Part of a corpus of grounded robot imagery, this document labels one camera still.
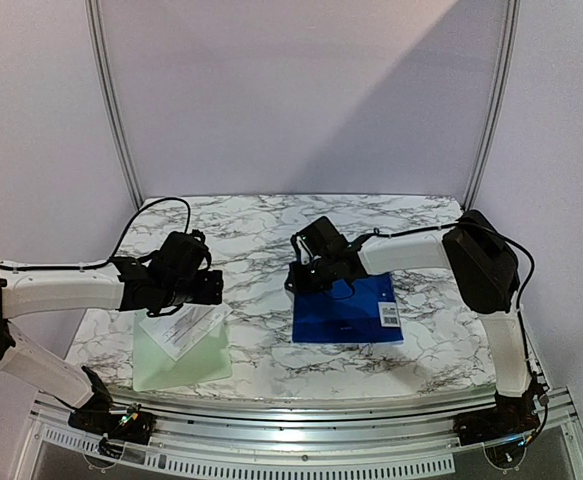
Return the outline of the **blue file folder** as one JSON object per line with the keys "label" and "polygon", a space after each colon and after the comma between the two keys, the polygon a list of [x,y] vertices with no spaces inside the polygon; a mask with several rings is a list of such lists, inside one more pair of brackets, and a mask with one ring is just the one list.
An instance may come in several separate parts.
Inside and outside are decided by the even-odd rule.
{"label": "blue file folder", "polygon": [[388,274],[338,281],[327,292],[294,296],[292,341],[304,344],[404,342],[402,327],[383,328],[379,302],[396,302]]}

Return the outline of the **printed white paper sheet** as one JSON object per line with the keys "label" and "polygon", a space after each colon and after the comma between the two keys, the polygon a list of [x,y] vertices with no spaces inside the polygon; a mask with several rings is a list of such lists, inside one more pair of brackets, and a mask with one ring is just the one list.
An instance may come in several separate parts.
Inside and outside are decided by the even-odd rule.
{"label": "printed white paper sheet", "polygon": [[146,316],[139,321],[139,327],[171,360],[177,361],[202,340],[218,337],[231,312],[225,303],[186,304],[169,316]]}

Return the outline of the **green translucent clipboard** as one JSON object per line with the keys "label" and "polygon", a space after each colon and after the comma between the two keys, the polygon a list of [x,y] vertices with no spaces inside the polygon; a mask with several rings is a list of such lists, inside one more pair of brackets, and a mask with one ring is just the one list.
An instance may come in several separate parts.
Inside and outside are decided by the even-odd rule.
{"label": "green translucent clipboard", "polygon": [[230,377],[226,331],[230,313],[226,304],[186,305],[160,318],[137,313],[133,324],[133,390],[165,390]]}

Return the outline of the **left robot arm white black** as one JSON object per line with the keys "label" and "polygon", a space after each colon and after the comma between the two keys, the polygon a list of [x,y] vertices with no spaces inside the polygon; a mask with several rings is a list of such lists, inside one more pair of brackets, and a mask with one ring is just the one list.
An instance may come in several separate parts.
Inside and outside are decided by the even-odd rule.
{"label": "left robot arm white black", "polygon": [[101,309],[168,316],[183,306],[218,305],[223,274],[199,231],[173,232],[154,252],[112,256],[96,264],[27,265],[0,261],[0,371],[44,391],[99,434],[119,426],[107,387],[29,339],[11,320],[29,314]]}

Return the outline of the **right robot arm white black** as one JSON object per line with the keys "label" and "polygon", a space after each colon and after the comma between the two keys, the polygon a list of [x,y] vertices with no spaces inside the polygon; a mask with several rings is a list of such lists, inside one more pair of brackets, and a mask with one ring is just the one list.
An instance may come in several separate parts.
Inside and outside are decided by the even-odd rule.
{"label": "right robot arm white black", "polygon": [[295,258],[285,290],[291,295],[322,293],[336,282],[397,271],[449,271],[464,305],[481,321],[491,349],[496,392],[507,398],[488,415],[488,427],[508,436],[527,417],[522,397],[532,371],[522,320],[521,295],[528,281],[519,275],[518,243],[497,232],[477,210],[439,226],[397,233],[374,230],[353,240],[322,216],[291,238]]}

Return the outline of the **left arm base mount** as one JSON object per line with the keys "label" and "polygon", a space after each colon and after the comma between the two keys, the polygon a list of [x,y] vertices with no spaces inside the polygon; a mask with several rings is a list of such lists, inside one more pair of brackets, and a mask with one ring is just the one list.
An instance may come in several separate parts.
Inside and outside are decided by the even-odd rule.
{"label": "left arm base mount", "polygon": [[148,445],[157,423],[155,414],[140,404],[132,404],[122,413],[113,413],[113,399],[105,384],[90,368],[83,372],[91,382],[92,396],[69,415],[68,425],[76,430],[100,436],[97,452],[118,460],[126,443]]}

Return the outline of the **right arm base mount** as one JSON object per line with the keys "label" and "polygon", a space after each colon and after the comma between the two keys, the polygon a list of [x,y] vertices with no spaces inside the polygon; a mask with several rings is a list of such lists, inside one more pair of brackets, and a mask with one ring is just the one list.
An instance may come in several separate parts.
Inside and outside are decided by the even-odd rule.
{"label": "right arm base mount", "polygon": [[514,469],[545,428],[549,396],[540,387],[521,397],[496,393],[494,399],[493,407],[455,416],[453,432],[462,446],[482,444],[486,459],[495,468]]}

